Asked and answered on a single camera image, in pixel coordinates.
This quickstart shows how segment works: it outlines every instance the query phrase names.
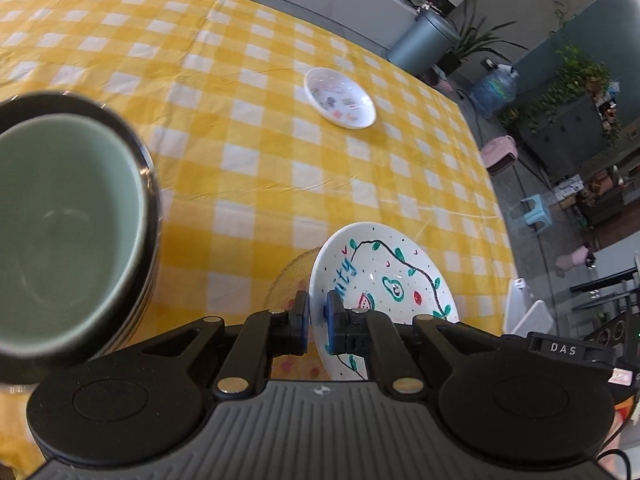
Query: metal screw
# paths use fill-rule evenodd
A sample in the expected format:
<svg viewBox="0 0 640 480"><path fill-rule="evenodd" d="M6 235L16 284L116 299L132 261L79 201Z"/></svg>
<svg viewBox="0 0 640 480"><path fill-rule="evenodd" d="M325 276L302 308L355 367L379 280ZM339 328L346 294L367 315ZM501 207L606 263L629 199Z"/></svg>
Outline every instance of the metal screw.
<svg viewBox="0 0 640 480"><path fill-rule="evenodd" d="M414 377L403 377L396 379L392 384L394 390L399 394L416 394L424 388L424 383Z"/></svg>
<svg viewBox="0 0 640 480"><path fill-rule="evenodd" d="M218 381L218 389L224 394L239 394L249 387L249 381L242 377L225 377Z"/></svg>

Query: green bowl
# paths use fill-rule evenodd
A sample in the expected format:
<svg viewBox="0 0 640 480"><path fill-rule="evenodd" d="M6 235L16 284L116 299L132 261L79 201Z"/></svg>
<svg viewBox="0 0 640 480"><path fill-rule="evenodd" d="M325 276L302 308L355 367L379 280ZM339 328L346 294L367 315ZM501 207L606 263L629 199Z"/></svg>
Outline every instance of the green bowl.
<svg viewBox="0 0 640 480"><path fill-rule="evenodd" d="M0 352L61 351L118 303L143 247L146 195L126 143L51 114L0 136Z"/></svg>

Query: water bottle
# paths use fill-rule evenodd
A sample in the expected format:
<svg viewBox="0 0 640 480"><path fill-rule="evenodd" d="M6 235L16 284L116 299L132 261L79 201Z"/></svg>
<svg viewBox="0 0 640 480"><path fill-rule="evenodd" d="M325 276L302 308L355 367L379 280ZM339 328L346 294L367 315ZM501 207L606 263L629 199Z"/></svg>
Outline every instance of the water bottle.
<svg viewBox="0 0 640 480"><path fill-rule="evenodd" d="M473 87L471 101L476 109L488 119L491 114L516 98L516 78L518 72L508 65L498 65Z"/></svg>

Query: white bowl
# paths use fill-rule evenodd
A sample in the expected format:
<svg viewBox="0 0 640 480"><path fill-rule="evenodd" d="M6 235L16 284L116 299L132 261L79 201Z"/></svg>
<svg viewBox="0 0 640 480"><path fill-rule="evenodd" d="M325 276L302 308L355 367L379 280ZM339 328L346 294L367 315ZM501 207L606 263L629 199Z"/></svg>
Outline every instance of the white bowl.
<svg viewBox="0 0 640 480"><path fill-rule="evenodd" d="M312 107L332 123L359 130L376 120L371 97L344 74L330 68L312 68L305 74L304 83Z"/></svg>
<svg viewBox="0 0 640 480"><path fill-rule="evenodd" d="M103 124L52 114L0 135L0 352L59 351L104 319L140 260L146 194Z"/></svg>
<svg viewBox="0 0 640 480"><path fill-rule="evenodd" d="M407 236L375 222L347 225L320 249L309 281L313 338L334 381L367 378L364 359L331 355L324 318L326 294L337 290L345 308L372 308L394 323L411 324L418 314L459 321L456 304L438 267Z"/></svg>

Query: gray ribbed panel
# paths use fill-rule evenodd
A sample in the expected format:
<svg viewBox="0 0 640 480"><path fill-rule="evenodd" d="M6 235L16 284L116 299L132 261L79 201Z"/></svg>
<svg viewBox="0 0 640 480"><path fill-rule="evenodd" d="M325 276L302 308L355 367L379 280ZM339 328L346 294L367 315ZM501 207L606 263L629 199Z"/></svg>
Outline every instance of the gray ribbed panel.
<svg viewBox="0 0 640 480"><path fill-rule="evenodd" d="M315 393L322 386L331 389ZM223 402L183 448L147 465L91 471L49 462L34 480L606 480L593 463L561 472L501 469L450 443L429 411L373 383L270 381Z"/></svg>

